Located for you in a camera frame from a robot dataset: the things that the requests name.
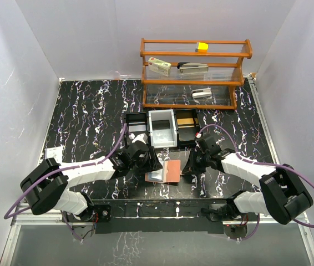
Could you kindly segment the pink leather card holder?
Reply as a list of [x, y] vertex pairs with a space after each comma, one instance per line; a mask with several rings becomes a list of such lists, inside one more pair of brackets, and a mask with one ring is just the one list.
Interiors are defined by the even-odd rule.
[[163, 161], [161, 170], [145, 174], [146, 182], [154, 183], [179, 183], [181, 177], [181, 161], [169, 160]]

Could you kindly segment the black white organizer tray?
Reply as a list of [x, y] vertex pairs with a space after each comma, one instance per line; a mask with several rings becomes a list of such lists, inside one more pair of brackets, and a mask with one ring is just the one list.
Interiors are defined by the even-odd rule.
[[[196, 127], [178, 128], [177, 119], [186, 117], [193, 117]], [[124, 123], [126, 124], [125, 146], [130, 145], [133, 140], [129, 134], [137, 136], [146, 133], [149, 144], [155, 149], [191, 149], [196, 146], [195, 135], [201, 129], [199, 111], [196, 109], [164, 109], [127, 113]], [[129, 125], [141, 124], [146, 125], [146, 131], [129, 131]]]

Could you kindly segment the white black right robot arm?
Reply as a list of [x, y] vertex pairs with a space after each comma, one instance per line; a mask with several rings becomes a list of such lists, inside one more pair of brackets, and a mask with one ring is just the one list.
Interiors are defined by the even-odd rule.
[[195, 142], [196, 148], [190, 151], [182, 175], [200, 175], [211, 167], [260, 189], [231, 196], [226, 207], [230, 218], [238, 220], [246, 213], [262, 213], [286, 225], [313, 205], [310, 193], [292, 168], [248, 162], [234, 150], [222, 149], [211, 135], [200, 135]]

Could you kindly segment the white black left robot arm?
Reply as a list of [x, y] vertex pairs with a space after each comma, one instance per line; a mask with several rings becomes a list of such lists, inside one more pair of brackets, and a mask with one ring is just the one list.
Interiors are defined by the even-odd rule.
[[126, 148], [111, 151], [96, 160], [61, 165], [54, 158], [40, 163], [20, 184], [34, 215], [54, 209], [72, 214], [80, 221], [94, 215], [94, 203], [85, 192], [72, 187], [94, 181], [108, 181], [129, 173], [144, 175], [162, 169], [154, 147], [144, 134]]

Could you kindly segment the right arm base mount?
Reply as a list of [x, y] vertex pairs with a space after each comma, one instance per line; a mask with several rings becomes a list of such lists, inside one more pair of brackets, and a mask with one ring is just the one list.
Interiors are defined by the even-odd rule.
[[231, 203], [210, 204], [207, 208], [201, 209], [201, 215], [212, 222], [221, 222], [228, 239], [235, 241], [243, 241], [252, 237], [260, 224], [260, 216], [257, 216], [253, 231], [248, 233], [249, 214], [239, 212]]

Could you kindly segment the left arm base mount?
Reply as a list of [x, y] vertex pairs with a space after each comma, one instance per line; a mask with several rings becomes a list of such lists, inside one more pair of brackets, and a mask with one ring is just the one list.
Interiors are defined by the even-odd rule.
[[[78, 214], [74, 213], [72, 208], [63, 208], [59, 210], [62, 215], [62, 220], [68, 227], [71, 235], [75, 241], [84, 242], [86, 236], [92, 231], [97, 231], [98, 223], [108, 223], [112, 220], [112, 206], [108, 202], [98, 203], [88, 203], [86, 208]], [[75, 222], [88, 222], [92, 224], [91, 230], [89, 230], [85, 235], [80, 236], [73, 228], [73, 223]]]

